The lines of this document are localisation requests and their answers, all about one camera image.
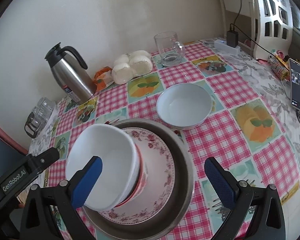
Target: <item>metal basin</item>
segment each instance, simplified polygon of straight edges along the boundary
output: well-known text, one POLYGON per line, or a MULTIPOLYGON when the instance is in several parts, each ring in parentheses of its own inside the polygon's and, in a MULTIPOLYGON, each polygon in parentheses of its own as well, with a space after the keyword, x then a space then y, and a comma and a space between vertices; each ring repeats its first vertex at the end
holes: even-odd
POLYGON ((158 135, 172 153, 176 177, 175 184, 165 207, 153 218, 136 224, 120 225, 105 219, 98 212, 83 207, 88 221, 112 239, 158 239, 169 233, 185 215, 194 191, 193 162, 180 138, 164 125, 147 119, 128 119, 114 124, 119 128, 140 127, 158 135))

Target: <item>floral tablecloth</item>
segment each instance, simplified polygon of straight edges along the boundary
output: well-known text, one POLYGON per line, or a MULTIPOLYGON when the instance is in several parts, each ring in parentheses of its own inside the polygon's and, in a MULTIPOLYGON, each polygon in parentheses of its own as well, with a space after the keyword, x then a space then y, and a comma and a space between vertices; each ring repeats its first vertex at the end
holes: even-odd
MULTIPOLYGON (((33 140, 29 150, 37 155, 56 147, 60 152, 60 160, 36 182, 41 187, 56 186, 65 179, 71 147, 94 123, 148 118, 165 124, 155 107, 160 93, 174 84, 192 82, 210 93, 213 109, 199 127, 183 131, 170 127, 186 144, 197 177, 188 212, 162 239, 210 239, 229 213, 216 201, 218 197, 204 173, 204 161, 210 156, 237 180, 256 187, 274 183, 285 205, 300 187, 300 124, 295 111, 270 67, 242 51, 232 56, 215 49, 214 40, 186 43, 182 63, 169 68, 161 65, 158 53, 152 53, 151 73, 125 85, 112 85, 83 105, 63 98, 53 125, 40 139, 33 140)), ((77 211, 96 238, 107 238, 90 225, 81 209, 77 211)), ((247 230, 253 212, 252 207, 238 235, 247 230)), ((54 214, 62 234, 69 238, 57 209, 54 214)))

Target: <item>white wall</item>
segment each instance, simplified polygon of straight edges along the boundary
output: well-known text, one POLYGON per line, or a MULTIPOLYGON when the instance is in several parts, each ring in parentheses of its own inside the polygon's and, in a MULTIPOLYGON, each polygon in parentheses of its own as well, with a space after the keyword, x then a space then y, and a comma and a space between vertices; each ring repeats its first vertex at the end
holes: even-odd
POLYGON ((155 51, 153 36, 168 30, 184 42, 220 36, 219 0, 13 0, 0 19, 0 127, 28 148, 31 109, 65 95, 44 60, 58 42, 75 47, 93 75, 120 54, 155 51))

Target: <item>pink checkered pattern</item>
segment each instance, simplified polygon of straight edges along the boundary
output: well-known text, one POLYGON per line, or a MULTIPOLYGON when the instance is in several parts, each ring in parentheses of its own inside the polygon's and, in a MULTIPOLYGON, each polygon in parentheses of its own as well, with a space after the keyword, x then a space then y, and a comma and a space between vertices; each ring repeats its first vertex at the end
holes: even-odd
POLYGON ((65 108, 66 106, 66 98, 63 98, 62 101, 58 104, 58 117, 60 117, 63 113, 63 109, 65 108))
POLYGON ((250 221, 249 222, 243 222, 240 229, 239 229, 239 232, 237 233, 237 236, 236 238, 243 238, 248 230, 248 227, 250 225, 250 221))
POLYGON ((284 135, 256 153, 253 160, 263 183, 275 184, 280 197, 300 179, 294 153, 284 135))
POLYGON ((201 71, 195 68, 191 62, 181 63, 178 66, 159 70, 161 80, 166 88, 174 84, 188 83, 203 79, 201 71))
POLYGON ((186 46, 186 58, 190 61, 211 55, 215 55, 215 53, 202 43, 186 46))
POLYGON ((160 94, 156 94, 128 105, 129 117, 146 118, 167 125, 159 118, 156 110, 156 103, 159 96, 160 94))
MULTIPOLYGON (((94 237, 96 237, 95 229, 94 229, 94 227, 90 224, 90 222, 87 221, 87 218, 85 217, 85 215, 83 215, 82 209, 81 209, 81 208, 77 208, 76 211, 77 211, 77 213, 79 214, 79 216, 81 217, 83 223, 84 223, 84 224, 86 225, 86 227, 89 229, 90 233, 91 233, 94 237)), ((65 231, 60 230, 60 232, 61 232, 61 234, 62 234, 64 240, 72 240, 72 238, 71 238, 71 236, 70 236, 70 234, 69 234, 68 231, 65 232, 65 231)))
POLYGON ((237 71, 211 76, 207 78, 207 81, 227 108, 258 97, 258 94, 237 71))
POLYGON ((61 119, 57 127, 56 136, 71 130, 76 111, 77 108, 74 108, 61 116, 61 119))
POLYGON ((275 119, 275 121, 277 122, 277 124, 280 127, 280 130, 282 132, 286 132, 283 124, 281 123, 281 121, 279 120, 279 118, 277 117, 277 115, 274 113, 274 111, 272 111, 271 106, 268 104, 266 98, 264 96, 261 96, 261 99, 263 101, 263 103, 266 105, 266 107, 268 108, 269 113, 271 114, 271 116, 275 119))
POLYGON ((71 130, 71 136, 70 136, 70 140, 69 140, 69 152, 71 151, 71 148, 74 144, 74 142, 76 141, 76 139, 78 138, 78 136, 80 135, 80 133, 83 132, 84 129, 86 129, 87 127, 89 127, 90 125, 94 124, 94 119, 90 120, 89 122, 85 122, 83 124, 78 125, 75 128, 72 128, 71 130))
POLYGON ((127 104, 127 84, 103 91, 99 95, 96 116, 109 113, 113 110, 124 107, 127 104))
POLYGON ((215 157, 223 168, 251 156, 250 150, 228 110, 209 116, 204 123, 184 131, 199 179, 204 178, 204 161, 215 157))
POLYGON ((60 181, 66 179, 66 160, 56 161, 49 168, 48 186, 55 187, 60 181))
POLYGON ((203 195, 198 181, 194 185, 194 196, 185 217, 181 222, 161 240, 201 240, 213 236, 208 218, 208 211, 204 205, 203 195))
POLYGON ((157 67, 155 66, 155 63, 154 63, 154 61, 153 61, 153 58, 151 58, 151 61, 152 61, 153 66, 152 66, 152 70, 151 70, 150 73, 157 71, 157 67))
POLYGON ((152 52, 152 53, 151 53, 151 56, 152 56, 152 57, 154 57, 154 56, 156 56, 156 55, 159 55, 159 52, 158 52, 158 51, 155 51, 155 52, 152 52))
POLYGON ((82 221, 86 225, 86 227, 89 229, 89 231, 92 233, 92 235, 94 237, 96 237, 96 233, 94 231, 94 227, 90 224, 90 222, 87 220, 87 218, 83 214, 82 208, 77 208, 76 210, 77 210, 77 213, 79 214, 79 216, 81 217, 82 221))
POLYGON ((71 236, 68 232, 60 230, 60 233, 61 233, 64 240, 72 240, 72 238, 71 238, 71 236))
POLYGON ((53 147, 55 137, 52 137, 50 140, 49 148, 53 147))

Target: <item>black lid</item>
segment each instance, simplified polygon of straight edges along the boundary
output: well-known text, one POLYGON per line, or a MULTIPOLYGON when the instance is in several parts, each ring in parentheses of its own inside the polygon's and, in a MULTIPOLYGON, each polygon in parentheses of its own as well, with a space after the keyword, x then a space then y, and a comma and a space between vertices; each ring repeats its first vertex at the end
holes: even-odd
POLYGON ((48 61, 50 68, 57 64, 66 55, 66 52, 64 51, 60 54, 58 53, 59 50, 61 50, 60 44, 61 42, 52 47, 44 57, 44 59, 48 61))

